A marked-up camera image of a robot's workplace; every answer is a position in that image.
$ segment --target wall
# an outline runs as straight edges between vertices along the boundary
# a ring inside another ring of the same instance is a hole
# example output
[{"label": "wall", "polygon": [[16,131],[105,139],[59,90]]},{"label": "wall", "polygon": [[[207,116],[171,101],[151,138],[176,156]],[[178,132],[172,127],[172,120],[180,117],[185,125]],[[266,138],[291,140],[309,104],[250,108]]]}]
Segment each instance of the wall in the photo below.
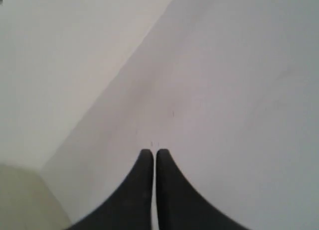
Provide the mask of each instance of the wall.
[{"label": "wall", "polygon": [[72,221],[115,190],[141,148],[169,148],[239,223],[315,229],[317,13],[316,0],[174,0],[42,169]]},{"label": "wall", "polygon": [[171,0],[3,0],[0,162],[40,169]]}]

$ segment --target white floor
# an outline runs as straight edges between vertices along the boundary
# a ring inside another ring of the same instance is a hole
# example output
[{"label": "white floor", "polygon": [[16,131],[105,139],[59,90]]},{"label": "white floor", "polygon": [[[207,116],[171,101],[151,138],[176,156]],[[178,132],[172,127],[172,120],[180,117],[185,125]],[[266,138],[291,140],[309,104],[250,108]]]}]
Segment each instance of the white floor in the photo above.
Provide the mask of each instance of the white floor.
[{"label": "white floor", "polygon": [[0,165],[0,230],[63,230],[70,220],[35,173]]}]

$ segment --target white wall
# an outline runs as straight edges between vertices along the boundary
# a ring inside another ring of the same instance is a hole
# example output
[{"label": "white wall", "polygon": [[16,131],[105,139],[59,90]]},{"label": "white wall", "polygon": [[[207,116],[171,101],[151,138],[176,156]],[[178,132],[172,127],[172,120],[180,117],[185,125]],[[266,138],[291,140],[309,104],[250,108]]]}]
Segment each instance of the white wall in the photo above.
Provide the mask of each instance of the white wall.
[{"label": "white wall", "polygon": [[73,221],[169,148],[254,230],[319,225],[316,0],[174,0],[42,175]]},{"label": "white wall", "polygon": [[40,169],[171,0],[3,0],[0,162]]}]

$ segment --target white surface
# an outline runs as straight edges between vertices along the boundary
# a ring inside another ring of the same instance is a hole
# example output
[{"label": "white surface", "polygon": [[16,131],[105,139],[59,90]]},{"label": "white surface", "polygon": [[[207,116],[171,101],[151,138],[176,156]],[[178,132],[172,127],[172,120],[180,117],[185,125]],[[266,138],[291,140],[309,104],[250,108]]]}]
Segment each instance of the white surface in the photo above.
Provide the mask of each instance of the white surface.
[{"label": "white surface", "polygon": [[171,0],[3,0],[0,162],[40,169]]},{"label": "white surface", "polygon": [[70,220],[42,179],[0,165],[0,230],[64,230]]},{"label": "white surface", "polygon": [[317,0],[174,0],[43,168],[72,221],[169,148],[254,230],[319,225]]}]

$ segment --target floor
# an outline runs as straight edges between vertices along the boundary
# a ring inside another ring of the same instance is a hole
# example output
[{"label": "floor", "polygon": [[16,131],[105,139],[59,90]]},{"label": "floor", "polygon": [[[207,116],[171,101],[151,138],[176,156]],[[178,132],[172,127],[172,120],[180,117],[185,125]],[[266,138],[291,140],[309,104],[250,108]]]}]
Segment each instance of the floor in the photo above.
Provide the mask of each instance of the floor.
[{"label": "floor", "polygon": [[0,230],[63,230],[70,220],[35,173],[0,165]]}]

